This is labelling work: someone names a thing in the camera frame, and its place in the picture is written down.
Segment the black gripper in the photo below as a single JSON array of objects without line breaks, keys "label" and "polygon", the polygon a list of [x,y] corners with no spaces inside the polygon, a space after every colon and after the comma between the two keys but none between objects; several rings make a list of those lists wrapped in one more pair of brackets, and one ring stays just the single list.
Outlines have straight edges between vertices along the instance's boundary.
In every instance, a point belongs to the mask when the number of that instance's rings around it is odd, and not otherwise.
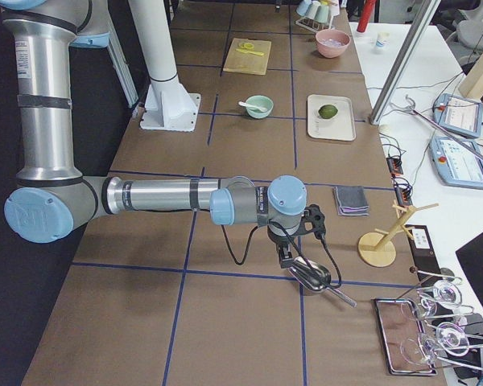
[{"label": "black gripper", "polygon": [[277,212],[267,224],[267,235],[275,243],[279,257],[279,265],[282,269],[288,269],[294,262],[291,247],[300,255],[295,238],[313,234],[317,240],[325,246],[326,227],[325,215],[317,204],[311,204],[304,208],[300,215],[288,216]]}]

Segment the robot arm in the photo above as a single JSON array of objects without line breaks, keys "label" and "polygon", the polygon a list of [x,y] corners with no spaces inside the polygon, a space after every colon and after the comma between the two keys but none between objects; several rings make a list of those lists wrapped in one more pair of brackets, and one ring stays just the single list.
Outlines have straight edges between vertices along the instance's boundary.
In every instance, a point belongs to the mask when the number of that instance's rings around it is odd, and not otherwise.
[{"label": "robot arm", "polygon": [[121,211],[206,211],[222,227],[266,228],[279,264],[311,268],[295,238],[325,238],[324,215],[308,204],[303,182],[280,176],[266,187],[230,179],[124,180],[83,175],[74,164],[69,48],[109,45],[104,1],[2,1],[13,34],[24,166],[4,214],[23,239],[51,243],[100,216]]}]

